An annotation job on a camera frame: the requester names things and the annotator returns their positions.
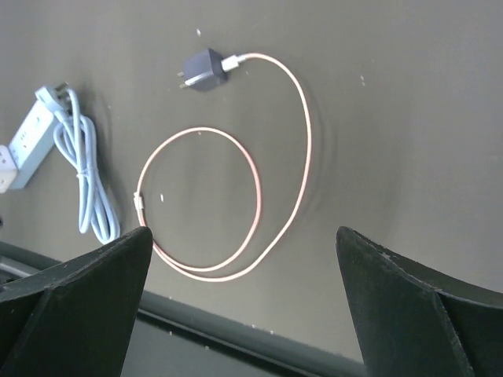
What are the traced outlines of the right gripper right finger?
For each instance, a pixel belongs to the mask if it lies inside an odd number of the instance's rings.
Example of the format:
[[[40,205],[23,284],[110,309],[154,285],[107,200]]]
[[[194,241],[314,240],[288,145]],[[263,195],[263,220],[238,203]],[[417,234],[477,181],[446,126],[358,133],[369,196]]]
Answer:
[[[500,376],[502,295],[341,227],[336,253],[370,376]]]

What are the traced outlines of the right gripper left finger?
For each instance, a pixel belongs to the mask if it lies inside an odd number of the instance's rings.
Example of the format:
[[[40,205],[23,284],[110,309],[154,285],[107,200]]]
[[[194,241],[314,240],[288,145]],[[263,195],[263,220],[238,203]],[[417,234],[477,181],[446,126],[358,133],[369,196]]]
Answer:
[[[152,257],[139,227],[1,286],[3,376],[119,376]]]

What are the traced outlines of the white cube socket adapter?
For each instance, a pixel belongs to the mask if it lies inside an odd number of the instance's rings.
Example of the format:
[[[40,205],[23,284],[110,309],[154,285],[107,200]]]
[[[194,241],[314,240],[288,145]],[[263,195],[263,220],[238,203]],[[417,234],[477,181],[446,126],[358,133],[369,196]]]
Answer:
[[[6,145],[0,145],[0,193],[8,191],[11,184],[15,181],[18,169],[9,148]]]

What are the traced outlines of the dark grey charger plug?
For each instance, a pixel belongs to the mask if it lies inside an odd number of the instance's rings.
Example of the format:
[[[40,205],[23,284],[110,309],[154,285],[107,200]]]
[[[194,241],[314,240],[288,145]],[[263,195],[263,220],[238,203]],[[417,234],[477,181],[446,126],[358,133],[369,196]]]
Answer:
[[[182,79],[180,88],[208,92],[226,83],[229,72],[239,65],[238,55],[224,57],[213,49],[205,49],[182,63],[182,71],[178,73]]]

